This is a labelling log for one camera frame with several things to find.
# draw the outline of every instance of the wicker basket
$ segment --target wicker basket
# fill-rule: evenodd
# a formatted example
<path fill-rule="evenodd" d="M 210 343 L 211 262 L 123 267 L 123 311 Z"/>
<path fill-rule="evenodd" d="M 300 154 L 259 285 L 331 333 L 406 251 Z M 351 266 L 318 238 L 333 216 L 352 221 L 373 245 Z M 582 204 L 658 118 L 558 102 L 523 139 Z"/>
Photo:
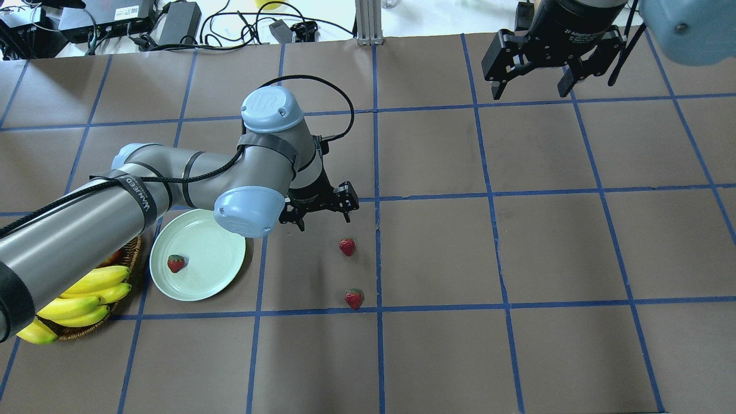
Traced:
<path fill-rule="evenodd" d="M 122 249 L 123 252 L 120 255 L 120 258 L 113 264 L 126 266 L 128 269 L 130 269 L 130 275 L 125 278 L 124 282 L 131 283 L 131 280 L 133 280 L 138 275 L 136 264 L 138 263 L 138 254 L 141 252 L 141 237 L 138 236 L 134 238 L 125 246 L 123 246 Z M 100 320 L 98 323 L 95 323 L 94 325 L 83 326 L 82 328 L 69 328 L 67 326 L 61 326 L 58 323 L 55 323 L 48 319 L 44 319 L 42 317 L 38 317 L 38 320 L 51 328 L 51 330 L 59 336 L 58 340 L 73 340 L 77 339 L 78 337 L 83 337 L 102 326 L 113 314 L 119 303 L 121 301 L 124 301 L 126 298 L 127 296 L 125 298 L 122 298 L 120 301 L 108 304 L 108 306 L 110 307 L 110 312 L 107 313 L 107 315 L 102 318 L 102 320 Z"/>

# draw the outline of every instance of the yellow object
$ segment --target yellow object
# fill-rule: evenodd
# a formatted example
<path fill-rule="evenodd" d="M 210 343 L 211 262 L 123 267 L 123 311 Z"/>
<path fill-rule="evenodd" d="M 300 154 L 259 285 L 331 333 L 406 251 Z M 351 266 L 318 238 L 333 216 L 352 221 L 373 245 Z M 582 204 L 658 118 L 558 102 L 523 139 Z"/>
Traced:
<path fill-rule="evenodd" d="M 18 333 L 18 337 L 30 343 L 43 345 L 44 343 L 54 342 L 57 335 L 37 317 L 34 317 L 33 322 Z"/>
<path fill-rule="evenodd" d="M 96 306 L 95 309 L 92 310 L 92 312 L 89 312 L 86 315 L 72 317 L 69 319 L 59 319 L 55 320 L 54 322 L 58 323 L 61 326 L 68 326 L 69 328 L 82 328 L 83 326 L 89 326 L 98 323 L 100 320 L 102 320 L 102 318 L 107 316 L 109 312 L 110 308 L 108 306 Z"/>
<path fill-rule="evenodd" d="M 91 293 L 107 289 L 125 280 L 129 274 L 130 269 L 125 266 L 100 267 L 87 273 L 64 294 Z"/>
<path fill-rule="evenodd" d="M 81 298 L 56 298 L 42 310 L 38 316 L 56 321 L 56 319 L 69 319 L 70 317 L 82 316 L 89 313 L 101 299 L 99 296 L 82 296 Z"/>
<path fill-rule="evenodd" d="M 117 302 L 125 297 L 125 295 L 130 292 L 130 289 L 132 286 L 127 283 L 118 283 L 117 285 L 113 287 L 108 287 L 107 289 L 103 290 L 97 290 L 95 292 L 89 292 L 89 293 L 67 293 L 64 292 L 61 294 L 62 298 L 81 298 L 83 296 L 99 296 L 102 299 L 102 302 L 100 302 L 101 305 L 107 305 L 111 304 L 112 302 Z"/>
<path fill-rule="evenodd" d="M 264 4 L 268 3 L 269 1 L 271 1 L 271 0 L 255 0 L 255 6 L 258 9 L 260 9 Z M 279 7 L 281 7 L 281 4 L 274 3 L 274 4 L 269 4 L 268 6 L 265 6 L 263 8 L 263 10 L 273 10 L 273 9 L 277 9 Z"/>

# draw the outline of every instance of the white label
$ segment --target white label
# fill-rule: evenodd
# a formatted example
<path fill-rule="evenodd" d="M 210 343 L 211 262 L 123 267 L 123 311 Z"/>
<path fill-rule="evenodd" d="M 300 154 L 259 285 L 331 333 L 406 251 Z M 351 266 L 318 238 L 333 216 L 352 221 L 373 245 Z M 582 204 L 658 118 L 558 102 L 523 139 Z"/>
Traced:
<path fill-rule="evenodd" d="M 140 6 L 120 7 L 119 9 L 115 9 L 115 21 L 138 17 L 139 9 Z"/>

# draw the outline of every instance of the light green plate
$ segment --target light green plate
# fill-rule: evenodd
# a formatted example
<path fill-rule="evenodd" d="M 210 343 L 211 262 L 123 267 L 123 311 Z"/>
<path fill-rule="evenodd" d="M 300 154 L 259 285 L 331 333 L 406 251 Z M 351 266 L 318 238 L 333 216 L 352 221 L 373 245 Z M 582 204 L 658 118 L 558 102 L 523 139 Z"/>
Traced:
<path fill-rule="evenodd" d="M 172 273 L 172 254 L 187 265 Z M 220 227 L 208 210 L 192 210 L 173 219 L 153 243 L 149 267 L 156 287 L 178 301 L 200 301 L 223 290 L 245 258 L 245 238 Z"/>

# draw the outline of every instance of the bunch of bananas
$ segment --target bunch of bananas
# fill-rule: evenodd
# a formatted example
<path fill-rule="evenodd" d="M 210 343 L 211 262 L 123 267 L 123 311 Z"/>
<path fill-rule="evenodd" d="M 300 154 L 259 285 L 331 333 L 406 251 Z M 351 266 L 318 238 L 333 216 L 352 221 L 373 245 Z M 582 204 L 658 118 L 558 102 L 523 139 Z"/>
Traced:
<path fill-rule="evenodd" d="M 121 300 L 130 292 L 130 284 L 123 283 L 129 274 L 130 270 L 125 266 L 92 270 L 38 311 L 38 316 L 71 328 L 94 325 L 110 312 L 108 304 Z M 57 335 L 37 317 L 18 336 L 37 344 L 57 339 Z"/>

